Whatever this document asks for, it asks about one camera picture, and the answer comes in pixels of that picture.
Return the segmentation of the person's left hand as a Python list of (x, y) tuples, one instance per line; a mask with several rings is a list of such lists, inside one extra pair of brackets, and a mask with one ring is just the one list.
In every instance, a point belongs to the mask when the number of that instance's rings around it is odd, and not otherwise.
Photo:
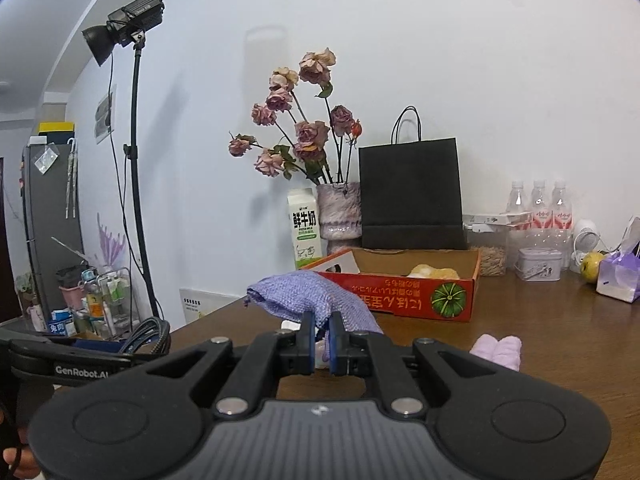
[(1, 407), (1, 478), (35, 479), (41, 474), (28, 443), (28, 427), (4, 405)]

